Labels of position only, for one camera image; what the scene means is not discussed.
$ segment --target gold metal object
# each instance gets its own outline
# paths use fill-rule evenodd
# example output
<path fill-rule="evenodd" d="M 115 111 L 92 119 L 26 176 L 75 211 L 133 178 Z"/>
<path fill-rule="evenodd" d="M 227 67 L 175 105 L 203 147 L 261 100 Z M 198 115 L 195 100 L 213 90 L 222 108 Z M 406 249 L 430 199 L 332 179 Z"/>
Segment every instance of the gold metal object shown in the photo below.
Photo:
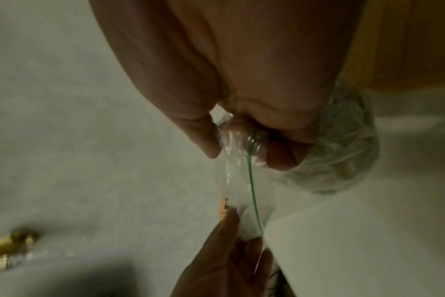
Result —
<path fill-rule="evenodd" d="M 0 271 L 16 266 L 38 240 L 37 232 L 22 229 L 0 239 Z"/>

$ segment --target skin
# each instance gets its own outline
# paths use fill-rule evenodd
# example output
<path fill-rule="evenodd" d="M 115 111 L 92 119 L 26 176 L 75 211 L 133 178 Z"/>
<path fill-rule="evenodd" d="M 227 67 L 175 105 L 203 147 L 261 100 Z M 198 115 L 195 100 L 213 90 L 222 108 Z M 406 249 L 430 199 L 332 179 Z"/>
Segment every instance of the skin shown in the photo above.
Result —
<path fill-rule="evenodd" d="M 136 88 L 210 158 L 219 104 L 269 131 L 267 163 L 298 165 L 363 0 L 91 0 Z"/>
<path fill-rule="evenodd" d="M 238 230 L 239 217 L 231 209 L 183 271 L 171 297 L 264 297 L 273 256 L 262 252 L 261 238 L 243 242 Z"/>

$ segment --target white floor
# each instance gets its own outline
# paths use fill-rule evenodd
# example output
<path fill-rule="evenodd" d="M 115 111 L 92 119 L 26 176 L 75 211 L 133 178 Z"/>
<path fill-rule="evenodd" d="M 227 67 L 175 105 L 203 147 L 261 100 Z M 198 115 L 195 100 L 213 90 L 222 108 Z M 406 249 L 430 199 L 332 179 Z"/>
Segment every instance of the white floor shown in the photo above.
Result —
<path fill-rule="evenodd" d="M 268 243 L 300 297 L 445 297 L 445 89 L 372 97 L 370 177 L 331 199 L 277 189 L 294 214 Z M 45 231 L 0 297 L 54 290 L 91 257 L 168 296 L 218 207 L 212 161 L 134 90 L 86 1 L 0 0 L 0 237 Z"/>

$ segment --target green wire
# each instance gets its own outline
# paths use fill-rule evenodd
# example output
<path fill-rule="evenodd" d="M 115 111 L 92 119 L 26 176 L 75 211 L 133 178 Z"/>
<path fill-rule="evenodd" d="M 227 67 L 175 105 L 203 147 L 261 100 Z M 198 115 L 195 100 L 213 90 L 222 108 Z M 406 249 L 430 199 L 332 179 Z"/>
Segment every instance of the green wire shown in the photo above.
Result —
<path fill-rule="evenodd" d="M 258 228 L 260 228 L 260 232 L 262 233 L 263 236 L 263 228 L 262 224 L 260 223 L 260 216 L 258 215 L 257 199 L 255 198 L 255 187 L 253 184 L 253 176 L 252 176 L 252 154 L 253 154 L 253 148 L 255 146 L 256 135 L 257 135 L 257 129 L 253 131 L 253 134 L 250 137 L 250 146 L 248 148 L 247 162 L 248 162 L 248 176 L 250 178 L 250 188 L 252 190 L 252 200 L 253 200 L 253 205 L 255 207 L 255 215 L 257 216 Z"/>

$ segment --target hand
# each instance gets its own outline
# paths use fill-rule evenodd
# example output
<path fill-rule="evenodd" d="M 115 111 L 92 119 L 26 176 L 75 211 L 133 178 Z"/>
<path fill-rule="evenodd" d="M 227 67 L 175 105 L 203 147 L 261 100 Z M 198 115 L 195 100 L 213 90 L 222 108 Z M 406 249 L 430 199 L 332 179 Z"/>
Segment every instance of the hand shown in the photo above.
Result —
<path fill-rule="evenodd" d="M 319 116 L 364 0 L 90 0 L 137 89 L 209 157 L 216 104 L 270 131 L 287 170 L 316 142 Z"/>
<path fill-rule="evenodd" d="M 183 271 L 171 297 L 264 297 L 273 256 L 262 252 L 261 238 L 243 242 L 238 230 L 239 217 L 230 209 Z"/>

